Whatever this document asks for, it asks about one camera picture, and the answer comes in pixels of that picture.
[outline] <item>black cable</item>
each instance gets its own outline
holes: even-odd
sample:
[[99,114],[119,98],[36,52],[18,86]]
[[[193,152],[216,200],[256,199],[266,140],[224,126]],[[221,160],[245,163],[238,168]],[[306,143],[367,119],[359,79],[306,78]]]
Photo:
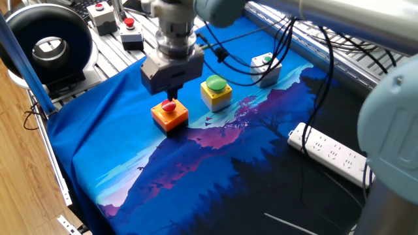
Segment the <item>black cable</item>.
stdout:
[[328,177],[331,181],[333,181],[336,185],[338,185],[342,190],[344,190],[356,203],[357,205],[360,206],[361,209],[363,209],[363,205],[359,202],[359,200],[357,200],[357,198],[355,198],[355,196],[350,193],[350,191],[348,191],[348,189],[346,189],[341,183],[339,183],[338,181],[336,181],[333,177],[331,177],[328,173],[326,173],[323,170],[320,170],[326,177]]
[[328,74],[324,78],[324,79],[328,78],[327,84],[325,86],[325,90],[323,92],[322,97],[320,98],[320,100],[318,102],[318,105],[316,107],[314,105],[313,112],[312,112],[311,116],[309,117],[308,122],[307,122],[307,124],[306,124],[306,126],[305,126],[305,128],[303,130],[303,134],[302,134],[302,149],[303,149],[303,152],[307,156],[309,156],[309,155],[308,155],[308,151],[306,151],[306,141],[307,141],[307,139],[306,139],[306,131],[308,130],[308,127],[309,126],[311,126],[311,127],[314,126],[313,120],[314,120],[314,118],[316,116],[316,113],[318,113],[319,109],[321,109],[321,107],[322,107],[322,105],[323,105],[323,103],[325,101],[325,98],[328,95],[329,89],[331,87],[332,76],[334,74],[334,51],[332,49],[331,40],[329,39],[329,37],[327,35],[327,32],[322,27],[319,27],[319,30],[321,30],[322,34],[324,34],[324,37],[327,40],[327,46],[328,46],[328,50],[329,50],[329,61],[330,61],[330,63],[329,63],[329,71],[328,71]]
[[[289,33],[288,33],[288,37],[287,37],[287,40],[288,40],[288,46],[290,46],[290,42],[291,42],[291,37],[292,37],[292,35],[293,35],[293,24],[295,23],[295,21],[292,21],[287,27],[286,27],[286,29],[285,29],[285,32],[287,31],[287,30],[289,30],[290,29],[290,31],[289,31]],[[282,35],[282,37],[281,37],[281,40],[279,41],[279,45],[278,45],[278,47],[280,46],[280,44],[281,44],[281,42],[282,42],[282,39],[283,39],[283,36],[285,35],[285,32],[283,33],[283,35]],[[277,63],[277,64],[275,64],[271,69],[270,69],[270,67],[271,67],[271,65],[272,65],[272,62],[274,61],[274,58],[276,58],[277,56],[278,56],[278,54],[281,52],[281,50],[283,49],[283,47],[281,47],[280,48],[280,50],[279,51],[277,51],[277,52],[274,52],[273,53],[273,56],[272,56],[272,60],[270,61],[270,64],[269,64],[269,68],[268,68],[268,70],[266,70],[265,72],[258,72],[258,73],[253,73],[253,72],[246,72],[246,71],[242,71],[242,70],[239,70],[239,69],[237,69],[237,68],[235,68],[235,67],[233,67],[232,65],[230,65],[228,62],[226,62],[226,61],[223,61],[223,64],[224,65],[226,65],[228,68],[230,68],[230,69],[232,69],[232,70],[234,70],[235,72],[239,72],[239,73],[242,73],[242,74],[246,74],[246,75],[266,75],[266,74],[268,74],[272,69],[275,69],[275,68],[277,68],[279,65],[280,65],[280,63],[281,63],[281,61],[279,61],[279,63]]]
[[[292,20],[291,20],[291,23],[286,27],[286,29],[285,29],[285,32],[283,33],[283,35],[282,36],[284,36],[284,34],[287,32],[287,30],[289,30],[289,27],[293,27],[293,24],[295,23],[295,19],[293,18]],[[209,31],[209,33],[211,34],[211,36],[213,36],[213,38],[216,40],[216,42],[219,44],[219,46],[222,48],[222,49],[224,49],[226,52],[228,52],[226,49],[225,49],[225,47],[223,47],[222,46],[222,43],[220,43],[220,41],[217,39],[217,37],[214,35],[214,33],[212,32],[212,30],[209,28],[209,25],[206,23],[206,22],[204,22],[204,24],[206,25],[206,27],[207,27],[207,29],[208,29],[208,31]],[[205,41],[205,43],[207,43],[207,46],[209,46],[209,48],[214,52],[214,49],[213,49],[213,46],[209,43],[209,42],[207,42],[207,40]],[[247,66],[247,67],[250,67],[250,68],[259,68],[259,67],[264,67],[265,65],[259,65],[259,66],[251,66],[251,65],[248,65],[248,64],[246,64],[246,63],[243,63],[243,62],[241,62],[240,60],[238,60],[237,58],[235,58],[235,56],[231,56],[232,57],[232,59],[233,60],[235,60],[236,62],[238,62],[239,64],[241,64],[241,65],[244,65],[244,66]],[[269,61],[268,62],[268,64],[272,64],[273,63],[273,61],[274,61],[274,56],[273,56],[273,58],[272,58],[272,60],[271,61]],[[238,69],[236,69],[236,68],[234,68],[233,66],[231,66],[228,62],[226,62],[226,61],[222,61],[228,68],[230,68],[230,69],[232,69],[232,70],[234,70],[234,71],[236,71],[236,72],[239,72],[239,73],[242,73],[242,74],[247,74],[247,75],[262,75],[262,73],[258,73],[258,74],[255,74],[255,73],[248,73],[248,72],[244,72],[244,71],[242,71],[242,70],[238,70]]]
[[372,59],[374,61],[374,63],[376,63],[380,69],[387,74],[387,70],[386,68],[372,55],[370,54],[370,52],[368,52],[367,50],[365,50],[364,48],[362,48],[361,46],[359,46],[357,43],[353,42],[350,38],[348,38],[347,36],[345,36],[342,33],[339,33],[339,35],[343,38],[345,38],[347,41],[349,41],[350,43],[352,43],[352,45],[356,46],[359,50],[361,50],[364,54],[366,54],[368,57],[370,57],[370,59]]
[[389,56],[389,59],[391,59],[393,67],[396,67],[396,60],[394,60],[392,53],[389,50],[385,50],[385,52]]
[[373,171],[372,171],[372,169],[370,169],[370,172],[368,174],[368,188],[369,188],[369,190],[370,190],[370,187],[372,186],[372,183],[373,183]]
[[64,96],[64,95],[68,95],[69,93],[73,92],[75,88],[77,88],[77,86],[79,85],[80,81],[77,81],[77,83],[75,84],[71,84],[67,87],[64,87],[58,91],[55,92],[51,92],[48,94],[49,97],[54,98],[58,95],[58,97]]
[[[228,81],[228,82],[230,82],[230,83],[232,83],[232,84],[235,84],[235,85],[238,85],[238,86],[254,86],[255,84],[257,84],[257,83],[259,83],[261,80],[263,80],[264,79],[264,77],[271,71],[271,70],[273,70],[273,69],[275,69],[277,66],[279,66],[281,63],[282,63],[282,61],[284,60],[284,58],[286,57],[286,55],[287,55],[287,53],[288,53],[288,51],[289,51],[289,49],[290,49],[290,44],[291,44],[291,39],[292,39],[292,34],[293,34],[293,24],[291,23],[291,24],[289,24],[289,26],[291,26],[290,27],[290,32],[289,32],[289,34],[287,35],[287,37],[286,37],[286,39],[285,39],[285,43],[287,44],[286,46],[286,49],[285,49],[285,52],[283,53],[283,55],[282,55],[282,57],[280,58],[280,60],[278,61],[278,63],[276,64],[276,65],[274,65],[272,68],[271,68],[271,64],[269,64],[269,66],[268,66],[268,68],[267,68],[267,70],[265,71],[265,72],[263,72],[263,73],[259,73],[259,74],[255,74],[255,75],[260,75],[260,74],[262,74],[262,76],[261,76],[261,78],[260,79],[258,79],[258,81],[256,81],[256,82],[253,82],[253,83],[251,83],[251,84],[240,84],[240,83],[238,83],[238,82],[234,82],[234,81],[232,81],[232,80],[229,80],[229,79],[227,79],[227,78],[225,78],[224,76],[222,76],[222,75],[220,75],[219,73],[217,73],[205,60],[203,61],[204,62],[204,64],[214,73],[214,74],[216,74],[216,75],[218,75],[218,76],[220,76],[220,77],[222,77],[223,79],[225,79],[226,81]],[[275,57],[277,57],[277,55],[278,54],[280,54],[280,52],[283,50],[283,48],[284,48],[284,44],[282,45],[282,47],[278,50],[278,48],[280,47],[280,44],[281,44],[281,42],[282,42],[282,40],[283,40],[283,36],[285,35],[285,33],[283,33],[283,35],[281,36],[281,39],[280,39],[280,42],[279,42],[279,44],[278,44],[278,46],[277,46],[277,48],[274,50],[274,53],[273,53],[273,56],[272,56],[272,61],[274,60],[274,58]]]
[[303,201],[303,192],[304,192],[304,171],[303,171],[303,162],[302,159],[300,159],[300,176],[301,176],[301,183],[300,183],[300,194],[299,194],[299,200],[300,203],[302,203],[302,205],[306,208],[308,208],[311,212],[314,212],[315,214],[317,214],[318,216],[320,216],[321,218],[323,218],[324,220],[328,221],[329,223],[333,224],[335,227],[341,229],[341,227],[339,225],[337,225],[334,221],[326,218],[324,215],[322,215],[321,213],[311,209],[311,207],[309,207],[305,201]]
[[[318,40],[319,43],[327,45],[327,42],[322,39],[321,37],[317,37],[315,35],[310,35],[311,37],[313,37],[315,40]],[[333,48],[337,48],[337,49],[342,49],[342,50],[351,50],[351,51],[360,51],[362,52],[362,50],[358,49],[357,47],[355,47],[354,45],[350,46],[350,45],[346,45],[345,43],[342,42],[331,42],[332,47]],[[373,52],[375,49],[377,49],[378,47],[373,45],[373,44],[361,44],[361,46],[373,46],[372,48],[363,48],[369,52]]]
[[[315,98],[315,100],[314,100],[314,102],[313,102],[313,112],[312,112],[312,114],[311,114],[311,116],[309,117],[309,119],[308,119],[308,122],[307,122],[307,124],[306,124],[306,126],[305,126],[305,128],[304,128],[304,131],[303,131],[303,134],[302,134],[302,152],[306,155],[306,156],[308,156],[309,157],[309,154],[308,154],[308,151],[306,150],[306,141],[308,140],[307,138],[306,138],[306,133],[307,133],[307,131],[308,131],[308,127],[309,126],[311,126],[311,127],[313,127],[313,125],[314,125],[314,122],[315,122],[315,117],[316,117],[316,114],[318,113],[318,111],[321,109],[321,107],[322,107],[322,105],[323,105],[323,103],[324,103],[324,100],[325,100],[325,98],[327,97],[327,95],[328,95],[328,92],[329,92],[329,89],[330,89],[330,86],[331,86],[331,82],[332,82],[332,76],[333,76],[333,74],[334,74],[334,52],[333,52],[333,49],[332,49],[332,44],[331,44],[331,41],[330,41],[330,39],[329,39],[329,37],[328,37],[328,35],[327,35],[327,32],[322,28],[322,27],[320,27],[319,28],[320,30],[321,30],[321,32],[322,32],[322,34],[324,34],[324,37],[325,37],[325,39],[326,39],[326,41],[327,41],[327,46],[328,46],[328,49],[329,49],[329,59],[330,59],[330,65],[329,65],[329,71],[328,71],[328,74],[326,75],[326,77],[324,77],[324,80],[323,80],[323,83],[321,84],[321,86],[319,87],[319,90],[318,90],[318,93],[317,93],[317,97]],[[319,96],[319,94],[320,94],[320,92],[321,92],[321,89],[322,89],[322,87],[323,87],[323,84],[324,84],[324,82],[326,81],[326,83],[325,83],[325,87],[324,87],[324,91],[323,91],[323,94],[322,94],[322,96],[321,96],[321,98],[319,99],[319,102],[317,103],[317,105],[316,105],[316,101],[317,101],[317,99],[318,99],[318,96]],[[338,183],[336,180],[334,180],[334,179],[332,179],[328,174],[326,174],[326,172],[324,172],[323,170],[321,170],[320,168],[319,168],[319,170],[324,174],[324,175],[326,175],[327,177],[329,177],[330,178],[330,180],[332,180],[335,184],[337,184],[340,188],[342,188],[351,198],[353,198],[354,200],[355,200],[355,202],[358,204],[358,205],[360,205],[361,206],[361,204],[359,203],[359,201],[354,197],[354,195],[352,195],[344,186],[342,186],[340,183]],[[302,189],[301,189],[301,196],[300,196],[300,199],[301,199],[301,202],[305,205],[305,203],[303,202],[303,180],[302,180]],[[337,226],[338,228],[341,228],[341,227],[339,227],[336,223],[334,223],[334,222],[332,222],[330,219],[327,219],[325,216],[323,216],[323,215],[321,215],[320,213],[318,213],[318,212],[316,212],[316,211],[314,211],[316,214],[318,214],[318,215],[320,215],[322,218],[324,218],[324,219],[326,219],[328,222],[330,222],[330,223],[332,223],[334,226]]]
[[363,189],[363,196],[364,196],[364,203],[367,202],[367,193],[366,193],[366,175],[367,175],[367,163],[364,164],[363,170],[363,182],[362,182],[362,189]]
[[278,21],[278,22],[272,23],[272,24],[270,24],[270,25],[268,25],[268,26],[261,27],[261,28],[259,28],[259,29],[256,29],[256,30],[251,31],[251,32],[248,32],[248,33],[244,33],[243,35],[239,35],[239,36],[233,37],[233,38],[231,38],[231,39],[227,39],[227,40],[223,40],[223,41],[221,41],[221,42],[217,42],[217,43],[215,43],[215,44],[212,44],[212,46],[217,46],[217,45],[220,45],[220,44],[223,44],[223,43],[226,43],[226,42],[230,42],[230,41],[232,41],[232,40],[240,39],[240,38],[242,38],[242,37],[245,37],[245,36],[251,35],[251,34],[253,34],[253,33],[256,33],[256,32],[259,32],[259,31],[262,31],[262,30],[265,30],[265,29],[268,29],[268,28],[270,28],[270,27],[275,26],[276,24],[279,24],[279,23],[280,23],[280,22],[282,22],[284,19],[286,19],[286,16],[284,16],[284,17],[283,17],[282,19],[280,19],[280,21]]
[[26,127],[26,123],[27,123],[27,121],[29,120],[29,117],[30,117],[32,114],[33,114],[33,115],[40,115],[40,113],[35,112],[35,106],[36,106],[36,105],[38,105],[38,102],[36,102],[35,104],[33,104],[33,105],[31,106],[31,111],[25,111],[25,114],[28,114],[28,115],[26,116],[25,121],[24,121],[24,128],[25,128],[26,130],[28,130],[28,131],[34,131],[34,130],[39,129],[39,127],[37,127],[37,128],[29,128],[29,127]]

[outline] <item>red emergency button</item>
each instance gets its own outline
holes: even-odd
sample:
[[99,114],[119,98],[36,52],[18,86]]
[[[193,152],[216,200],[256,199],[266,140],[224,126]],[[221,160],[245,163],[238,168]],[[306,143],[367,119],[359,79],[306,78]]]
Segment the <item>red emergency button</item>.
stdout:
[[123,22],[125,23],[126,27],[133,27],[133,24],[135,23],[134,19],[132,18],[126,18]]
[[166,112],[173,112],[176,109],[176,102],[167,99],[161,103],[161,108]]
[[97,3],[95,6],[96,6],[96,10],[103,10],[105,8],[103,4],[101,3]]

